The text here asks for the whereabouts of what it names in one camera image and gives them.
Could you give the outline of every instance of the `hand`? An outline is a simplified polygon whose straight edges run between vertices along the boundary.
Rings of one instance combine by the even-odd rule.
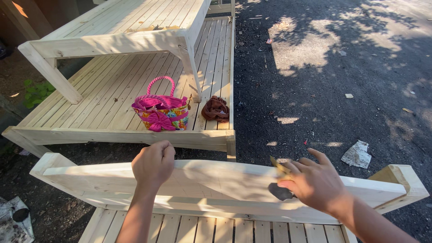
[[[132,172],[140,186],[159,187],[168,180],[174,169],[175,150],[167,140],[141,149],[132,161]]]
[[[278,186],[288,188],[307,206],[337,217],[342,205],[354,196],[345,188],[325,154],[311,148],[308,152],[319,164],[307,158],[285,163],[292,171],[292,180],[279,181]]]

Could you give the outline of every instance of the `wooden table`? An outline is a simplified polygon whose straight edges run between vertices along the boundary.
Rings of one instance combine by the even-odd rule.
[[[83,97],[57,70],[56,59],[170,51],[183,62],[194,102],[201,102],[193,45],[209,5],[210,0],[109,0],[18,49],[72,104]]]

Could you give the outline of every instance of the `green plant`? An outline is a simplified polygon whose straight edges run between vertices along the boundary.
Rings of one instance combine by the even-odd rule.
[[[55,90],[54,86],[52,86],[48,81],[31,86],[32,83],[33,81],[30,79],[24,81],[24,87],[26,90],[24,105],[29,109],[33,108],[35,104],[40,104]]]

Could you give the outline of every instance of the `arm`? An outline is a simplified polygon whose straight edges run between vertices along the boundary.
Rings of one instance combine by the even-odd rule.
[[[349,193],[325,154],[311,148],[308,151],[319,164],[307,158],[286,163],[292,180],[279,181],[279,187],[288,188],[304,204],[335,217],[365,243],[418,242]]]
[[[161,141],[143,148],[132,161],[137,187],[116,243],[146,243],[153,204],[159,187],[174,169],[174,147]]]

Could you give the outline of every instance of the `pink bow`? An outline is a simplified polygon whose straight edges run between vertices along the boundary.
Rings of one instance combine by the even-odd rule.
[[[161,129],[174,131],[175,127],[172,126],[171,120],[162,112],[154,112],[147,117],[147,121],[152,124],[149,127],[150,131],[160,132]]]

